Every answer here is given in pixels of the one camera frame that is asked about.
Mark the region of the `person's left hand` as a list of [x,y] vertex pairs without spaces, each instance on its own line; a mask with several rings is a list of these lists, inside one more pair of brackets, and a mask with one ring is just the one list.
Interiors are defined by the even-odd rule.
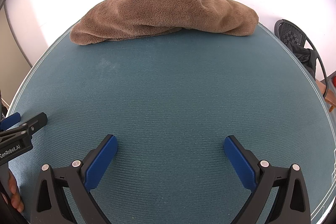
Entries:
[[22,213],[24,211],[24,204],[21,199],[19,189],[17,186],[17,180],[15,179],[13,173],[11,170],[8,169],[8,174],[5,176],[5,182],[7,183],[7,186],[5,187],[6,190],[8,190],[8,197],[10,197],[10,203],[19,213]]

